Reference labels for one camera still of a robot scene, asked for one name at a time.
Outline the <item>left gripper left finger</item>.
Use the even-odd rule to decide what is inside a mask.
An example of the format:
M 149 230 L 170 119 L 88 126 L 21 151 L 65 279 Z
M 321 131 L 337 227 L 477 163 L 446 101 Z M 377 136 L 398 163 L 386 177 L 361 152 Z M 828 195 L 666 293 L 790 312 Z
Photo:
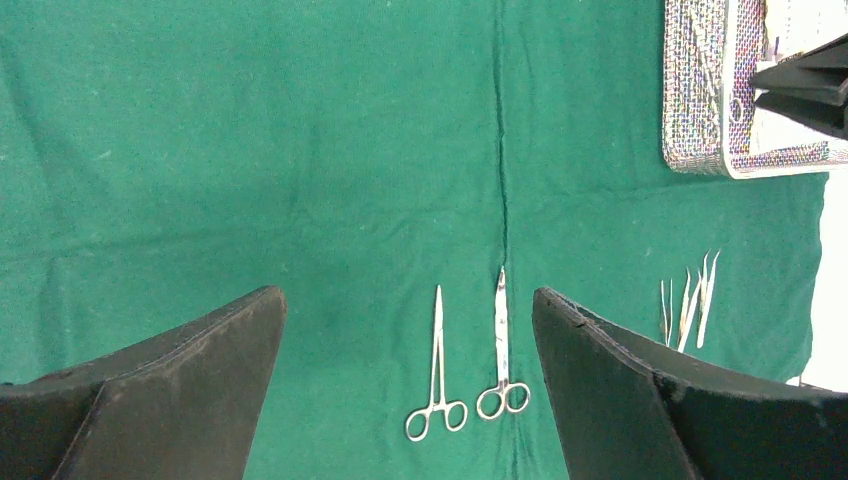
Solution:
M 287 304 L 264 286 L 99 358 L 1 388 L 5 479 L 240 479 Z

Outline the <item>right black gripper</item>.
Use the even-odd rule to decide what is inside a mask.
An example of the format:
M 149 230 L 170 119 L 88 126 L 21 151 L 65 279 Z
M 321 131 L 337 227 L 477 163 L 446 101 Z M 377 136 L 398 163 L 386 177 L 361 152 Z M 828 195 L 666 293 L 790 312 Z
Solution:
M 847 138 L 847 36 L 766 68 L 749 80 L 757 107 L 822 134 Z

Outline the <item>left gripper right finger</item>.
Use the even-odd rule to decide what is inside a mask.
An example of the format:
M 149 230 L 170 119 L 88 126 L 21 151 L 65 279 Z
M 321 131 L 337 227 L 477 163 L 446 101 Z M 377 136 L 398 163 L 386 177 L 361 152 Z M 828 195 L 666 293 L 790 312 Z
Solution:
M 573 479 L 843 479 L 847 397 L 725 369 L 553 289 L 532 322 Z

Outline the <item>clear gauze packet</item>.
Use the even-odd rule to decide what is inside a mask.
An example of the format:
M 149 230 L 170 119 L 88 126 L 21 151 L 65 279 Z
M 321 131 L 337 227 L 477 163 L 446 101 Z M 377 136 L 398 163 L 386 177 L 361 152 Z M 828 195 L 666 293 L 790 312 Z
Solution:
M 763 59 L 780 62 L 806 53 L 847 33 L 843 0 L 768 0 Z

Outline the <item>thin steel tweezers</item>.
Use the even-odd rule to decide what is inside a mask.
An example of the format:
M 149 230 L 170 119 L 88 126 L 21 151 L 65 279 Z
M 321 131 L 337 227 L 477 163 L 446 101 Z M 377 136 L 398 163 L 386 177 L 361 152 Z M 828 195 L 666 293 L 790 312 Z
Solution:
M 670 347 L 674 332 L 673 320 L 673 281 L 660 281 L 660 299 L 662 304 L 662 320 L 663 320 L 663 339 L 666 347 Z

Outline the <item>steel surgical scissors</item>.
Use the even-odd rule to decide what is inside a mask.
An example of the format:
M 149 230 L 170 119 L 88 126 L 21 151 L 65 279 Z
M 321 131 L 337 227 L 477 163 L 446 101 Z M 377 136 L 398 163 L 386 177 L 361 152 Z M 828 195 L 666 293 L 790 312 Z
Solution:
M 527 408 L 532 398 L 532 392 L 526 383 L 513 382 L 510 377 L 509 311 L 504 266 L 500 267 L 494 292 L 494 338 L 496 383 L 493 387 L 483 390 L 478 395 L 475 404 L 478 416 L 484 421 L 493 421 L 504 412 L 521 413 Z M 524 393 L 524 400 L 519 406 L 515 407 L 510 404 L 510 395 L 519 390 Z M 492 413 L 487 413 L 483 408 L 484 402 L 489 397 L 498 400 L 498 406 Z

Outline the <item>metal wire mesh tray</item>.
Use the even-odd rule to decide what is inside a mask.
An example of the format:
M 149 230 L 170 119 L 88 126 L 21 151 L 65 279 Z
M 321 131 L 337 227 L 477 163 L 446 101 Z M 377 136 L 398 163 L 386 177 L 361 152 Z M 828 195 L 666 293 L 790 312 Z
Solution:
M 844 170 L 847 143 L 756 107 L 766 1 L 668 1 L 662 145 L 676 172 L 751 179 Z

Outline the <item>steel haemostat clamp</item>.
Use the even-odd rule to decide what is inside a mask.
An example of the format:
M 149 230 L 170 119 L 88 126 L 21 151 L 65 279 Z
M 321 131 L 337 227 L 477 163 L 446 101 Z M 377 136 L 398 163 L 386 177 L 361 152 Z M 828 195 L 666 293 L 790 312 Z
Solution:
M 445 391 L 444 305 L 442 286 L 435 288 L 432 327 L 429 398 L 427 404 L 412 411 L 405 420 L 404 433 L 411 442 L 420 442 L 428 435 L 431 420 L 441 413 L 449 432 L 460 431 L 467 423 L 469 409 L 461 400 L 449 401 Z

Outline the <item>dark green surgical cloth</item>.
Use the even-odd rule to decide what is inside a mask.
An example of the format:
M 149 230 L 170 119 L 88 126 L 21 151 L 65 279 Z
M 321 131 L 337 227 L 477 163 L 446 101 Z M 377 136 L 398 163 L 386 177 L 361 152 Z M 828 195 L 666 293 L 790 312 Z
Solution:
M 276 285 L 248 478 L 564 479 L 534 291 L 660 339 L 660 281 L 718 250 L 688 352 L 798 375 L 827 178 L 671 171 L 663 20 L 660 1 L 3 2 L 2 379 Z M 501 266 L 532 398 L 484 421 Z M 437 285 L 469 417 L 415 443 Z

